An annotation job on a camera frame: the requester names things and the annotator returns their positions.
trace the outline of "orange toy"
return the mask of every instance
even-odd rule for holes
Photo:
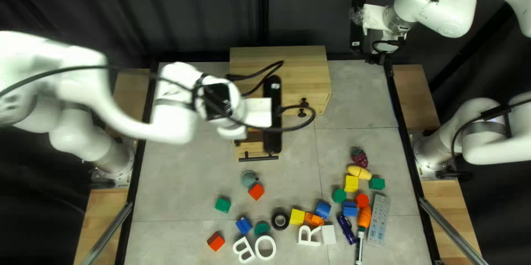
[[[368,228],[371,224],[371,206],[365,206],[358,214],[358,226]]]
[[[251,190],[249,190],[249,194],[253,197],[255,201],[258,201],[258,199],[264,194],[264,188],[259,183],[256,183]]]
[[[225,244],[225,240],[216,232],[207,240],[207,243],[216,252]]]
[[[356,197],[356,203],[358,205],[358,208],[363,208],[365,206],[368,206],[368,196],[366,196],[365,194],[358,194],[358,196]]]
[[[308,212],[304,214],[304,220],[307,221],[310,225],[315,226],[315,227],[324,225],[324,221],[320,216],[317,216],[317,215],[314,215]]]

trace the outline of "blue flashlight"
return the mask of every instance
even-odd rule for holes
[[[357,239],[354,233],[352,232],[352,225],[350,224],[350,221],[344,215],[338,216],[337,221],[339,222],[339,225],[343,230],[343,234],[345,235],[345,237],[347,237],[348,243],[350,245],[356,243]]]

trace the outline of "wooden box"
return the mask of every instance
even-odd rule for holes
[[[323,114],[332,94],[330,73],[324,46],[272,46],[239,47],[230,49],[230,73],[253,74],[262,68],[283,60],[284,65],[275,75],[282,80],[282,106],[299,105],[306,98],[309,106]],[[242,93],[251,90],[267,74],[236,81]],[[260,87],[250,98],[262,97]],[[284,115],[295,116],[297,109],[287,110]]]

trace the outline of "black tape roll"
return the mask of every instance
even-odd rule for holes
[[[289,226],[289,217],[288,214],[284,212],[277,212],[271,217],[271,225],[275,230],[282,231]]]

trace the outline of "white letter block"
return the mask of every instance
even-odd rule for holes
[[[317,227],[315,229],[310,230],[309,226],[301,226],[299,229],[299,240],[297,244],[303,244],[303,245],[311,245],[311,246],[319,246],[321,245],[321,242],[319,241],[312,241],[312,235],[319,232],[321,230],[321,227]],[[306,231],[306,234],[308,235],[307,240],[302,240],[302,232]]]
[[[245,243],[245,248],[242,249],[241,251],[239,251],[237,249],[238,245],[242,244],[242,243]],[[253,250],[251,249],[251,245],[249,245],[249,241],[247,241],[247,238],[244,236],[242,237],[240,240],[236,241],[233,245],[233,251],[236,255],[238,255],[238,260],[240,261],[240,263],[248,263],[252,260],[254,260],[254,258],[256,257],[253,253]],[[249,252],[251,254],[251,256],[249,256],[247,259],[243,259],[242,256],[246,253],[246,252]]]
[[[335,244],[335,228],[333,225],[321,226],[324,244]]]
[[[262,254],[260,253],[260,250],[258,249],[258,243],[260,243],[261,241],[264,241],[264,240],[267,240],[271,243],[271,245],[273,246],[273,252],[268,255],[268,256],[262,256]],[[260,238],[258,238],[256,240],[256,243],[254,244],[254,250],[256,251],[256,255],[258,256],[258,258],[264,260],[264,261],[268,261],[268,260],[271,260],[273,259],[273,257],[276,255],[277,253],[277,244],[275,243],[275,240],[273,240],[273,238],[271,238],[271,236],[267,236],[267,235],[264,235],[264,236],[261,236]]]

